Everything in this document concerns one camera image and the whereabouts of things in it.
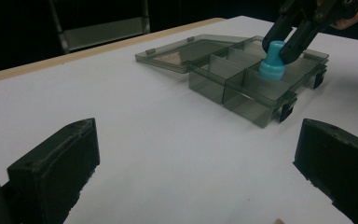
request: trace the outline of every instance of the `plastic container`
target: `plastic container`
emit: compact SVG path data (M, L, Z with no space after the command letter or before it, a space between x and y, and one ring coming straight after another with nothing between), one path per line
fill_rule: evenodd
M191 90L264 128L292 113L303 87L315 89L322 83L328 55L307 49L286 65L280 80L268 80L258 71L266 58L262 40L261 36L199 35L139 53L136 60L189 72Z

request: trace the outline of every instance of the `box lid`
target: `box lid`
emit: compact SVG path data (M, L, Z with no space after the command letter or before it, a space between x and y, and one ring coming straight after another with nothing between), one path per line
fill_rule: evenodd
M248 37L227 35L197 35L135 55L138 63L147 63L178 73L187 73L188 65L202 57L240 43Z

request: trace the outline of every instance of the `gray translucent box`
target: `gray translucent box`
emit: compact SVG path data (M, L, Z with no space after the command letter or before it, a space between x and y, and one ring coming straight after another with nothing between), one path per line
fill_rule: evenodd
M266 57L262 40L261 36L199 35L139 53L136 60L189 72L191 90L264 128L292 113L303 87L315 89L322 83L328 55L307 49L286 65L281 80L266 80L258 74Z

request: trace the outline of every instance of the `table surface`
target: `table surface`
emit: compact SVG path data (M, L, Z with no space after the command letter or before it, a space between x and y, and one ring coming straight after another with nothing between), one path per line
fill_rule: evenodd
M186 75L135 61L190 36L251 37L272 25L216 21L1 72L0 183L61 127L96 118L102 163L67 224L351 223L292 162L304 118L358 136L358 41L317 35L310 49L330 55L324 83L304 90L285 122L260 129L190 90Z

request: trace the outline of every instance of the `blue object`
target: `blue object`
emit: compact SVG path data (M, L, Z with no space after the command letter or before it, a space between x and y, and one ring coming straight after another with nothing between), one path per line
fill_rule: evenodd
M279 80L282 78L286 66L279 56L283 48L284 41L275 40L269 44L267 57L260 64L259 74L269 80Z

